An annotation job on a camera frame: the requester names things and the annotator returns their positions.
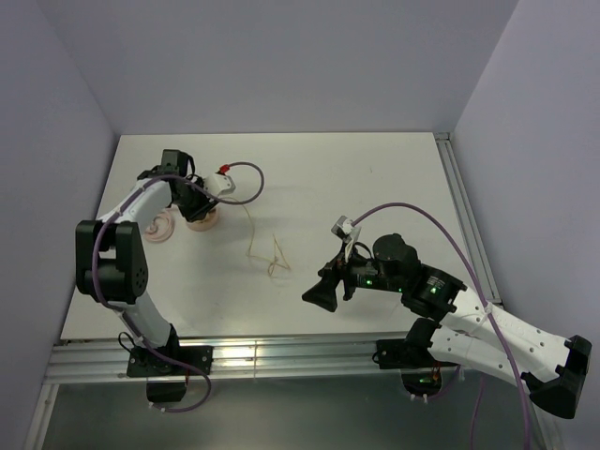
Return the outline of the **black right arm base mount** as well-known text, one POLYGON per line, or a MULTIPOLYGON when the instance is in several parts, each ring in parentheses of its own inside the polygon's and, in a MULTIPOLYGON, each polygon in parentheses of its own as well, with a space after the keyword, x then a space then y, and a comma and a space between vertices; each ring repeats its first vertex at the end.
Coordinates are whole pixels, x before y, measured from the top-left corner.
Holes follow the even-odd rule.
POLYGON ((410 400, 423 403, 443 396, 461 371, 460 366, 435 360, 405 338, 377 340, 371 360, 380 370, 398 370, 410 400))

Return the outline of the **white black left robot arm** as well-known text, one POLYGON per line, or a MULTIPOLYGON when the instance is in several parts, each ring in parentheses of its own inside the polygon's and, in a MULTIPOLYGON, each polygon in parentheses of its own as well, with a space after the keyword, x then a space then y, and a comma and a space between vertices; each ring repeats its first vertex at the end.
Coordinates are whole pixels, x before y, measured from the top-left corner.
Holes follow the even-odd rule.
POLYGON ((141 172, 113 210, 99 219, 83 220, 75 229, 77 289, 119 315, 138 345, 152 348, 149 364, 161 374, 178 370, 183 352, 170 343, 173 326, 147 291, 142 234, 169 206, 188 222, 203 220, 218 205, 218 197, 233 190, 226 170, 201 177, 192 156, 165 150, 160 163, 141 172))

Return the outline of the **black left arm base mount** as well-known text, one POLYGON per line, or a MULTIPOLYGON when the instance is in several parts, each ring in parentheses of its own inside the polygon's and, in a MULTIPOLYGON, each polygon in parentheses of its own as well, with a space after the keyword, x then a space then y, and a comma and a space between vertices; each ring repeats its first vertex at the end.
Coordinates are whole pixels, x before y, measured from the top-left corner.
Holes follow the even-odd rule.
POLYGON ((181 347, 174 360, 178 364, 155 356, 146 348, 135 347, 130 351, 126 375, 130 379, 146 379, 146 397, 158 405, 180 402, 188 390, 192 376, 207 381, 212 389, 209 375, 213 362, 212 346, 181 347))

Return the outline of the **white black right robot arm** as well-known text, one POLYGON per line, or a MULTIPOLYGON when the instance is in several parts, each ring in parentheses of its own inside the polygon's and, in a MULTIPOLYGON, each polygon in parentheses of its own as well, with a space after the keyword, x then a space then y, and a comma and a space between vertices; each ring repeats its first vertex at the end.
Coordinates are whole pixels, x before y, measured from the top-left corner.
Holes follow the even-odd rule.
POLYGON ((523 388, 538 408, 562 419, 576 415, 592 344, 579 335, 561 337, 484 304, 477 292, 448 273, 421 263, 397 234, 377 239, 370 257, 350 240, 318 273, 305 302, 334 312, 337 288, 344 300, 358 289, 399 295, 416 315, 407 335, 377 342, 381 369, 461 365, 523 388))

